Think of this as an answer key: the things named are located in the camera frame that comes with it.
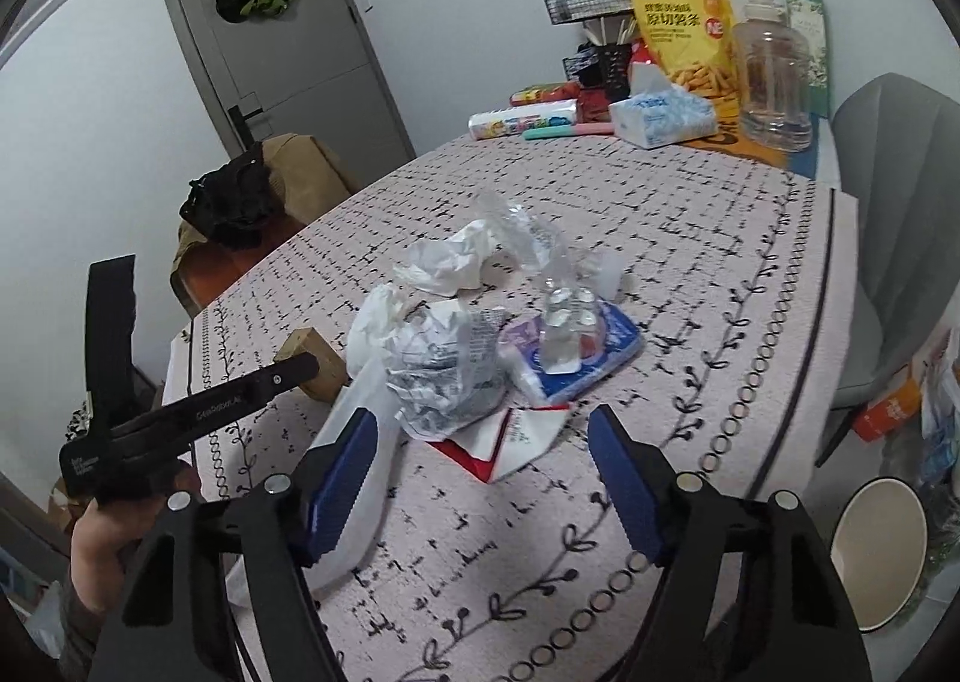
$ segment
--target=red and white packaging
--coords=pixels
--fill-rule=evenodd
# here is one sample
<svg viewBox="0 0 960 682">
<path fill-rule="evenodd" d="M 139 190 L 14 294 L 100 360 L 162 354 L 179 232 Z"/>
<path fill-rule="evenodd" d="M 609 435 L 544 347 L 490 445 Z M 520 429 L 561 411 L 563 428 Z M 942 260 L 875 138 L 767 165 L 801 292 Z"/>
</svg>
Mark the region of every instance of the red and white packaging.
<svg viewBox="0 0 960 682">
<path fill-rule="evenodd" d="M 544 455 L 563 429 L 569 405 L 506 408 L 430 446 L 486 483 Z"/>
</svg>

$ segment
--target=wooden block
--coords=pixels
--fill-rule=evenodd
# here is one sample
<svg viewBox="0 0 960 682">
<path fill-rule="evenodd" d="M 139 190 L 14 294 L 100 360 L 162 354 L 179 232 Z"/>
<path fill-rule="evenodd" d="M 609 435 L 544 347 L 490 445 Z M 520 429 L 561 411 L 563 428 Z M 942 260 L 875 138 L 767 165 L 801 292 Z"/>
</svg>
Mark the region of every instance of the wooden block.
<svg viewBox="0 0 960 682">
<path fill-rule="evenodd" d="M 280 347 L 274 362 L 309 351 L 320 363 L 316 378 L 299 385 L 315 401 L 332 404 L 341 387 L 349 382 L 347 364 L 328 342 L 313 328 L 295 329 Z"/>
</svg>

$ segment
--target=clear plastic jug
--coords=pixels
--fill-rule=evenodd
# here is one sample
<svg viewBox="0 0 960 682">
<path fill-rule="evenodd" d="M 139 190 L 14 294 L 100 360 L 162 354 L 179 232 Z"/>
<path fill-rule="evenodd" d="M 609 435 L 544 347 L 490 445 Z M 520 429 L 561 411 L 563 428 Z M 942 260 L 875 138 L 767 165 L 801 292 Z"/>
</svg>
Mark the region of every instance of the clear plastic jug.
<svg viewBox="0 0 960 682">
<path fill-rule="evenodd" d="M 733 27 L 743 134 L 781 151 L 803 151 L 813 138 L 810 46 L 784 23 L 784 6 L 775 0 L 747 0 L 744 16 Z"/>
</svg>

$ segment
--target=pink patterned tablecloth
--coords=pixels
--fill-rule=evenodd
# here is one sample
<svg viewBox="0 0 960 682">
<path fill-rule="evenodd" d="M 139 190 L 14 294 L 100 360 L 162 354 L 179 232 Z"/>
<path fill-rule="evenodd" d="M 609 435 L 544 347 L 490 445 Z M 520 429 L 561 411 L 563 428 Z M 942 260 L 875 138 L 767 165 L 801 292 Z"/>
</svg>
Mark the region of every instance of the pink patterned tablecloth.
<svg viewBox="0 0 960 682">
<path fill-rule="evenodd" d="M 376 547 L 320 594 L 347 678 L 584 682 L 620 658 L 658 573 L 632 552 L 587 452 L 587 414 L 611 404 L 638 440 L 721 491 L 803 490 L 847 346 L 856 203 L 762 164 L 608 137 L 457 139 L 395 171 L 246 274 L 174 341 L 174 394 L 272 360 L 309 324 L 336 348 L 416 238 L 443 238 L 491 187 L 571 239 L 629 257 L 622 310 L 644 352 L 574 404 L 552 450 L 483 484 L 440 452 L 400 447 Z M 502 256 L 472 305 L 533 314 Z M 208 498 L 289 473 L 323 409 L 298 391 L 198 442 Z M 253 647 L 254 656 L 259 656 Z"/>
</svg>

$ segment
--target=brown chair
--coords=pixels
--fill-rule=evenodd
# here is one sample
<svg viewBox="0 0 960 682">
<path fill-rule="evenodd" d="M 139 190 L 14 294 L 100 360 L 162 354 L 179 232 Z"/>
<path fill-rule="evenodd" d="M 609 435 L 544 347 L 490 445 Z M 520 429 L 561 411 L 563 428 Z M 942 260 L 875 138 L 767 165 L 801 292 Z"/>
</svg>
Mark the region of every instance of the brown chair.
<svg viewBox="0 0 960 682">
<path fill-rule="evenodd" d="M 170 286 L 190 316 L 200 313 L 257 262 L 360 188 L 350 180 L 337 155 L 310 136 L 282 134 L 264 140 L 263 161 L 270 169 L 270 187 L 283 203 L 284 214 L 267 223 L 259 246 L 229 251 L 186 222 L 179 226 Z"/>
</svg>

